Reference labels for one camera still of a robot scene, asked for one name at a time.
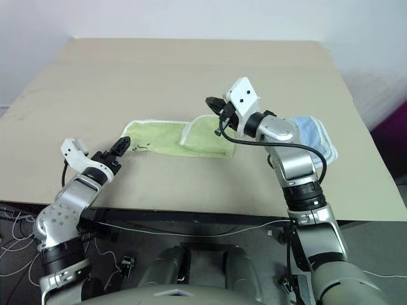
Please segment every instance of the white bracket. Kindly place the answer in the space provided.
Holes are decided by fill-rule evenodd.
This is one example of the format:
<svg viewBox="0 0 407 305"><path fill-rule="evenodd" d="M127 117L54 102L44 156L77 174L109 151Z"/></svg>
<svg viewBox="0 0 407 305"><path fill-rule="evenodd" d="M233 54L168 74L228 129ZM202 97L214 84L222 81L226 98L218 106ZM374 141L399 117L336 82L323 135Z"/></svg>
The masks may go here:
<svg viewBox="0 0 407 305"><path fill-rule="evenodd" d="M81 173L88 167L94 167L106 175L108 183L113 181L114 175L110 168L105 164L87 158L88 151L81 139L65 139L61 146L61 152L69 166L77 172Z"/></svg>
<svg viewBox="0 0 407 305"><path fill-rule="evenodd" d="M236 108L236 115L239 118L237 132L240 136L244 135L244 126L249 117L260 111L257 96L252 84L247 77L239 78L232 87L223 95L224 101L229 101Z"/></svg>

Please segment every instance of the white wall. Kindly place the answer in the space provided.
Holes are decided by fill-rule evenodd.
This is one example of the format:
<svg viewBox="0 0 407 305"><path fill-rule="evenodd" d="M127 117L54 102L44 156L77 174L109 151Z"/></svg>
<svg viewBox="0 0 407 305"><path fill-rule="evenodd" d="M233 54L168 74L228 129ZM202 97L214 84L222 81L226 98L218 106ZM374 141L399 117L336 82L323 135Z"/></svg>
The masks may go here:
<svg viewBox="0 0 407 305"><path fill-rule="evenodd" d="M405 0L0 1L9 4L6 14L0 5L0 92L6 104L68 34L320 41L368 128L407 100Z"/></svg>

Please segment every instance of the black cable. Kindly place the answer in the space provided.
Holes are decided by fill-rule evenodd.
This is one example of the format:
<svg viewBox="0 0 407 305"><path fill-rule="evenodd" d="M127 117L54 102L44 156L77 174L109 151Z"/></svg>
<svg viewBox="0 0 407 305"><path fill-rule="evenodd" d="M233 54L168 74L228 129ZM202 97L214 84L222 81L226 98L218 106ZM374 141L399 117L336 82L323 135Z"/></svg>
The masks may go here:
<svg viewBox="0 0 407 305"><path fill-rule="evenodd" d="M275 147L293 147L293 148L300 148L300 149L305 149L306 151L310 151L318 156L318 158L321 159L322 162L322 172L321 175L319 176L319 183L322 183L324 180L325 174L326 174L326 160L324 155L322 155L318 150L302 145L302 144L293 144L293 143L274 143L274 142L254 142L254 141L243 141L243 140L238 140L238 139L233 139L229 137L226 132L224 132L223 128L223 120L219 120L219 129L221 130L222 135L224 138L230 142L236 143L236 144L244 144L244 145L252 145L252 146L275 146Z"/></svg>
<svg viewBox="0 0 407 305"><path fill-rule="evenodd" d="M293 232L293 229L291 228L288 232L288 241L287 241L287 275L288 275L288 282L293 288L295 298L297 301L297 305L305 305L303 299L301 298L300 291L298 289L297 284L294 281L293 274L291 272L291 254L290 254L290 248L291 248L291 234Z"/></svg>
<svg viewBox="0 0 407 305"><path fill-rule="evenodd" d="M66 175L66 170L68 169L68 162L64 160L64 169L62 170L62 178L61 178L61 186L65 186L65 175Z"/></svg>
<svg viewBox="0 0 407 305"><path fill-rule="evenodd" d="M271 156L270 156L270 155L268 155L268 156L267 156L267 163L270 165L270 167L271 167L271 168L273 168L273 169L274 169L273 163L272 163L272 161L271 161L271 159L270 159L270 158L271 158Z"/></svg>
<svg viewBox="0 0 407 305"><path fill-rule="evenodd" d="M16 291L18 285L21 283L21 281L22 281L23 278L24 278L24 275L27 273L27 271L28 271L29 269L30 269L30 268L27 266L26 269L24 270L23 274L21 274L21 277L18 279L17 284L15 284L13 290L11 291L11 294L10 294L10 295L8 296L8 298L7 298L6 305L8 305L8 304L10 303L11 297L13 296L13 294L14 294L14 292Z"/></svg>

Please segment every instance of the folded towel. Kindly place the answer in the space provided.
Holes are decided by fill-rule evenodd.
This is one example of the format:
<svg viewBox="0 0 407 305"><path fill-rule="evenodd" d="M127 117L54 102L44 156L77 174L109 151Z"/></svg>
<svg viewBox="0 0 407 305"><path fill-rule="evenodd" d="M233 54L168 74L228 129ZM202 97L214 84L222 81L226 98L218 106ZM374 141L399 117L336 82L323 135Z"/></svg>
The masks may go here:
<svg viewBox="0 0 407 305"><path fill-rule="evenodd" d="M338 151L332 144L328 133L321 121L312 116L298 116L290 118L300 129L300 140L302 144L318 150L324 155L326 163L338 158ZM315 167L321 167L322 162L318 156L311 152L312 161Z"/></svg>
<svg viewBox="0 0 407 305"><path fill-rule="evenodd" d="M122 133L131 138L133 151L151 151L173 156L230 158L235 145L214 130L217 116L200 116L192 122L147 119L130 122Z"/></svg>
<svg viewBox="0 0 407 305"><path fill-rule="evenodd" d="M231 158L235 144L224 137L218 137L214 131L219 127L219 118L213 115L199 116L184 127L179 144L192 151L218 153L224 158ZM232 129L227 134L234 137Z"/></svg>

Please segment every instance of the purple object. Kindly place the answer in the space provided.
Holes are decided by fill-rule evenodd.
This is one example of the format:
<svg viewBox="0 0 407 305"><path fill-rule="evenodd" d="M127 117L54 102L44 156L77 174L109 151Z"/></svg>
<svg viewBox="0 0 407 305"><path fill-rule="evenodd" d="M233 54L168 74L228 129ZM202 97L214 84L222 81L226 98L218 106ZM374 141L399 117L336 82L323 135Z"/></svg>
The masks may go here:
<svg viewBox="0 0 407 305"><path fill-rule="evenodd" d="M393 178L407 173L407 102L380 123L371 136Z"/></svg>

